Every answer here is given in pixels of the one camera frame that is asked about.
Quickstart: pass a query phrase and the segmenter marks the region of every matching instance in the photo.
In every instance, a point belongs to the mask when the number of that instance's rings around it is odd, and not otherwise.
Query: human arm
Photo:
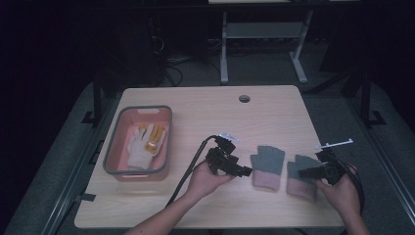
[[[357,190],[350,177],[345,174],[334,186],[314,181],[327,201],[339,213],[349,235],[370,234],[363,218],[360,216],[360,202]]]
[[[200,199],[209,195],[220,185],[233,179],[230,175],[214,175],[207,163],[199,165],[193,172],[187,191],[172,204],[139,223],[126,234],[167,234]]]

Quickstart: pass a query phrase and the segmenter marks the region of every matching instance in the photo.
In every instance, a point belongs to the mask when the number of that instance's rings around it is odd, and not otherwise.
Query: plastic bin
[[[169,106],[127,107],[119,112],[109,148],[104,158],[104,170],[119,181],[156,181],[168,175],[172,111]],[[158,124],[166,131],[158,154],[148,169],[130,169],[127,165],[129,139],[141,124]]]

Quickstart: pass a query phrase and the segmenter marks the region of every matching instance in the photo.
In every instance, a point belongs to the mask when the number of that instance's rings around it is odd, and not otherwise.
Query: white glove
[[[165,130],[161,125],[140,125],[134,129],[128,144],[128,166],[148,169],[161,148]]]

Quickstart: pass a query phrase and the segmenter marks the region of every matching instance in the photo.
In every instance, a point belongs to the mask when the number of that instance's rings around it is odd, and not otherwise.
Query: dark background
[[[162,79],[162,58],[152,53],[149,35],[161,35],[171,47],[202,56],[204,40],[220,37],[220,28],[213,24],[221,23],[217,12],[165,13],[160,26],[149,22],[151,15],[144,13],[85,10],[101,4],[75,0],[1,3],[0,232],[76,98],[97,72],[103,75],[107,95],[128,86],[157,86]],[[325,71],[342,72],[360,61],[362,54],[369,55],[375,65],[371,68],[374,81],[388,92],[396,110],[415,130],[413,9],[412,3],[379,4],[345,11],[336,21],[331,19],[337,8],[319,10],[307,40],[325,38],[331,43],[322,66]],[[125,35],[131,27],[136,34],[128,41],[131,38]],[[140,46],[128,50],[134,40]]]

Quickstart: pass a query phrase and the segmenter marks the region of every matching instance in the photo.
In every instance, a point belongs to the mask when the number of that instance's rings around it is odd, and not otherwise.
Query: black device
[[[212,173],[218,174],[218,171],[222,170],[232,176],[251,175],[253,170],[247,166],[238,165],[239,158],[231,155],[235,150],[235,145],[230,140],[216,136],[214,142],[216,142],[217,147],[209,149],[206,156],[206,161]]]
[[[299,170],[299,176],[301,178],[325,178],[329,184],[337,184],[346,171],[342,164],[339,164],[336,159],[333,159],[333,156],[335,156],[333,151],[330,148],[325,148],[315,155],[323,165],[320,167],[301,169]]]
[[[221,136],[211,135],[210,137],[208,137],[206,140],[202,142],[201,146],[199,147],[199,150],[196,152],[195,157],[192,159],[192,162],[187,167],[186,172],[181,178],[179,184],[174,190],[174,193],[171,196],[166,206],[174,202],[174,199],[179,193],[180,188],[183,185],[183,183],[186,181],[187,177],[189,177],[192,171],[196,167],[199,166],[199,164],[195,166],[196,161],[198,160],[199,156],[201,155],[202,151],[204,150],[206,144],[208,143],[210,139],[214,139],[214,142],[216,142],[217,147],[209,149],[204,162],[208,163],[208,166],[212,173],[217,174],[219,170],[222,170],[225,173],[233,175],[233,176],[242,177],[242,176],[251,175],[251,172],[253,170],[249,167],[238,165],[237,164],[238,158],[231,155],[231,153],[235,150],[235,145],[232,144],[230,140],[225,139]]]
[[[317,156],[318,161],[323,163],[323,165],[320,167],[301,169],[299,170],[299,177],[314,179],[325,178],[329,184],[335,185],[346,173],[357,190],[360,202],[360,214],[362,214],[365,205],[365,196],[363,185],[356,168],[353,165],[344,163],[338,159],[330,148],[324,148],[323,151],[316,153],[315,155]],[[341,233],[341,235],[345,234],[347,234],[346,230]]]

